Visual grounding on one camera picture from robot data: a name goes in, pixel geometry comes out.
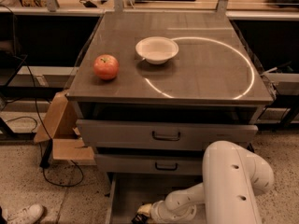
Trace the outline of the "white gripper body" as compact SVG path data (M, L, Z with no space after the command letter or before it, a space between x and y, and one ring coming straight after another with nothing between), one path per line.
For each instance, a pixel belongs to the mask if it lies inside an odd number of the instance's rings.
M164 201L159 201L152 205L150 216L156 224L170 223L173 221L173 213L167 209Z

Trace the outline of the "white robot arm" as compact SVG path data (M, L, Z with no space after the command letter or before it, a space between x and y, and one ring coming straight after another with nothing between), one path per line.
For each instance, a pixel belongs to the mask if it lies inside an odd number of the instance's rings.
M256 197L274 184L265 159L235 143L217 141L206 148L202 177L200 184L140 206L132 223L199 224L197 207L203 205L206 224L262 224Z

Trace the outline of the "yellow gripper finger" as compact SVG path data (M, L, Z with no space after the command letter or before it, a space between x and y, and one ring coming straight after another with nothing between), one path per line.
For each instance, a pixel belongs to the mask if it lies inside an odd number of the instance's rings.
M145 217L150 217L151 208L152 208L151 203L143 204L138 208L137 213Z

